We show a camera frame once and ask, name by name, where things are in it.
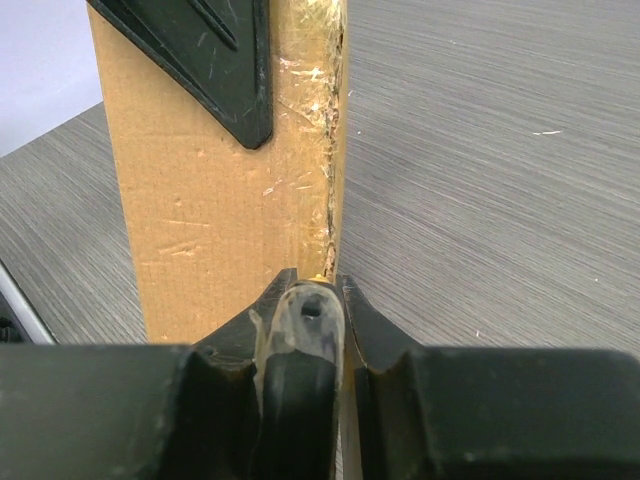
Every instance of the wood grain texture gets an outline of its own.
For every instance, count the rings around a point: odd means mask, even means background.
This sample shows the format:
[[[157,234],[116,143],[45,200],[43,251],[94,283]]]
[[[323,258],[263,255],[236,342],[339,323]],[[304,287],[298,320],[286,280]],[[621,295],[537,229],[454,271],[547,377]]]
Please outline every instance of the wood grain texture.
[[[145,340],[102,106],[0,160],[0,257],[57,339]]]
[[[425,342],[640,354],[638,3],[349,15],[341,269]],[[96,108],[0,161],[0,255],[67,342],[143,338],[104,129]]]

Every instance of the black plastic corner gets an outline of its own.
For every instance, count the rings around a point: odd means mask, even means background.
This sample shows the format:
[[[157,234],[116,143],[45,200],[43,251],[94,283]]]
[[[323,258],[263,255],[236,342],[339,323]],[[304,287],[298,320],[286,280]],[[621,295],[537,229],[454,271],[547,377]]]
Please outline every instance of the black plastic corner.
[[[268,0],[88,0],[245,148],[273,132]]]

